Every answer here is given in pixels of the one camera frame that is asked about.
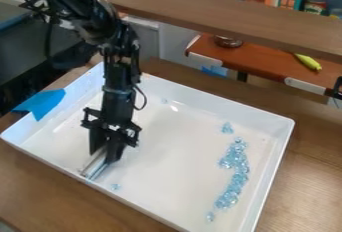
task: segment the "table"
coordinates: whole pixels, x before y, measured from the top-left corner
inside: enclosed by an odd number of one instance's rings
[[[320,95],[332,96],[336,80],[342,76],[341,64],[316,59],[323,70],[315,72],[291,53],[248,42],[240,48],[222,48],[214,43],[210,34],[202,34],[189,44],[186,55],[192,53],[221,60],[226,68]]]
[[[74,69],[49,89],[85,73]],[[257,231],[339,232],[342,227],[342,113],[281,92],[216,78],[153,59],[152,75],[286,115],[296,121]],[[0,131],[17,120],[0,119]],[[0,219],[23,232],[174,231],[0,141]]]

